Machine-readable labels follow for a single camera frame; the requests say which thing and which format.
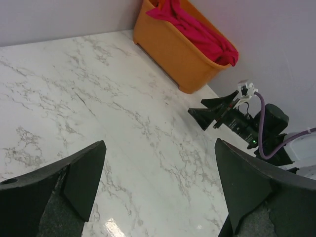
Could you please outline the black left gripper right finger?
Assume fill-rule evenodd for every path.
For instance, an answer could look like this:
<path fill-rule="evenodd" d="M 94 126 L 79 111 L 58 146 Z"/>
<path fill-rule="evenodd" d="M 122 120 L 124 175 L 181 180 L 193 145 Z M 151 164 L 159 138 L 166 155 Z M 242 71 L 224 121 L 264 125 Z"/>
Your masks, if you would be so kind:
<path fill-rule="evenodd" d="M 221 237 L 314 237 L 316 182 L 215 143 L 228 216 Z"/>

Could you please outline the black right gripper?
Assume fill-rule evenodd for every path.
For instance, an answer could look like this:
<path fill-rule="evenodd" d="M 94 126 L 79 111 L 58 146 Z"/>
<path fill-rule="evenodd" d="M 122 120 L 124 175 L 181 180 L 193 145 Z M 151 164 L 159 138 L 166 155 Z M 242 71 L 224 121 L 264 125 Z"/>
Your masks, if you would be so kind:
<path fill-rule="evenodd" d="M 230 109 L 222 117 L 217 118 L 220 108 L 229 106 L 238 94 L 239 91 L 236 90 L 225 97 L 202 99 L 201 103 L 207 108 L 189 108 L 188 113 L 195 119 L 202 130 L 207 130 L 211 123 L 216 120 L 214 128 L 219 128 L 224 124 L 246 141 L 248 148 L 256 148 L 258 146 L 260 112 L 255 117 L 252 117 L 249 114 L 243 114 L 238 109 Z M 264 142 L 281 134 L 287 128 L 288 122 L 289 116 L 279 107 L 273 104 L 266 104 L 262 141 Z"/>

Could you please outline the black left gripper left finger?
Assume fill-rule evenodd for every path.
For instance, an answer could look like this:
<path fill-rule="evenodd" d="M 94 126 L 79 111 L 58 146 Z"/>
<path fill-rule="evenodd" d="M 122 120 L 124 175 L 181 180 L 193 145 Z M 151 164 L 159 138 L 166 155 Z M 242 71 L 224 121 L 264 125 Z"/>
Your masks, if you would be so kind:
<path fill-rule="evenodd" d="M 105 155 L 104 141 L 0 184 L 2 237 L 80 237 L 89 221 Z"/>

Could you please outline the magenta t-shirt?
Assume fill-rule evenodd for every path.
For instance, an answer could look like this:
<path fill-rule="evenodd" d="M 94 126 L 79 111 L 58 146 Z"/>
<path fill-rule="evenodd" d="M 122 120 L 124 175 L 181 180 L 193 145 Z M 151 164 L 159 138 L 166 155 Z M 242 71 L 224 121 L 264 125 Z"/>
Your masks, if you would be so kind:
<path fill-rule="evenodd" d="M 211 61 L 222 66 L 236 65 L 239 53 L 235 47 L 224 36 L 185 11 L 179 0 L 159 0 L 158 5 L 146 14 L 171 23 Z"/>

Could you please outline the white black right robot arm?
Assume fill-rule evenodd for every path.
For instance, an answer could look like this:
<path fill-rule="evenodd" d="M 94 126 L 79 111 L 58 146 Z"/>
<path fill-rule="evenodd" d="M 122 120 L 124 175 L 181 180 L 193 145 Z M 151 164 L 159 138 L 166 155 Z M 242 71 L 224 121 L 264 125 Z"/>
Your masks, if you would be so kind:
<path fill-rule="evenodd" d="M 256 158 L 274 166 L 287 167 L 298 175 L 316 177 L 316 130 L 284 133 L 289 117 L 276 105 L 265 103 L 257 89 L 246 90 L 237 99 L 238 91 L 220 98 L 203 99 L 204 108 L 189 108 L 189 114 L 202 130 L 210 125 L 214 129 L 225 125 L 247 143 Z M 261 109 L 252 117 L 242 113 L 240 105 L 248 104 L 253 97 L 261 102 Z"/>

